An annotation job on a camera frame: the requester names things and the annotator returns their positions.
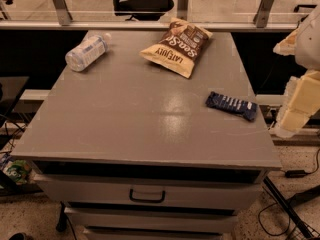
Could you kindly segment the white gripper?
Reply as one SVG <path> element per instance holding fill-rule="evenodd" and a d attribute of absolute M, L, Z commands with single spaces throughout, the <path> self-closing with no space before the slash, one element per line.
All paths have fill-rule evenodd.
<path fill-rule="evenodd" d="M 294 55 L 298 30 L 292 31 L 277 43 L 273 52 Z M 275 134 L 280 138 L 291 138 L 297 134 L 320 109 L 320 72 L 308 70 L 300 78 L 291 77 L 286 85 L 284 100 L 276 117 Z"/>

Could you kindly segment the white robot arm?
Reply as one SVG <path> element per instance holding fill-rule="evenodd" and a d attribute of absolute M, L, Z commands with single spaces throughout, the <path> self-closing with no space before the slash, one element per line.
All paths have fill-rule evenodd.
<path fill-rule="evenodd" d="M 276 117 L 275 134 L 291 138 L 320 110 L 320 5 L 273 52 L 293 55 L 295 62 L 306 69 L 301 77 L 289 79 Z"/>

